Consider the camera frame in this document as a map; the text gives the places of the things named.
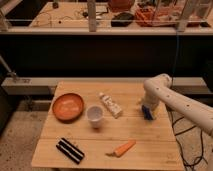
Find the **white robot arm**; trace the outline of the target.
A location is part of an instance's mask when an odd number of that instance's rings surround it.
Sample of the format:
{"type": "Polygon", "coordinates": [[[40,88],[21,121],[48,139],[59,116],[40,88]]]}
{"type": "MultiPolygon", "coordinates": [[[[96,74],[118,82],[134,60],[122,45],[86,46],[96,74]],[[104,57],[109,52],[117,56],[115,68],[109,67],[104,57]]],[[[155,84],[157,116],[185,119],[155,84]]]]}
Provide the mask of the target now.
{"type": "Polygon", "coordinates": [[[144,81],[145,96],[141,107],[144,118],[153,120],[153,112],[162,101],[213,138],[213,107],[171,90],[171,84],[172,78],[168,74],[160,74],[144,81]]]}

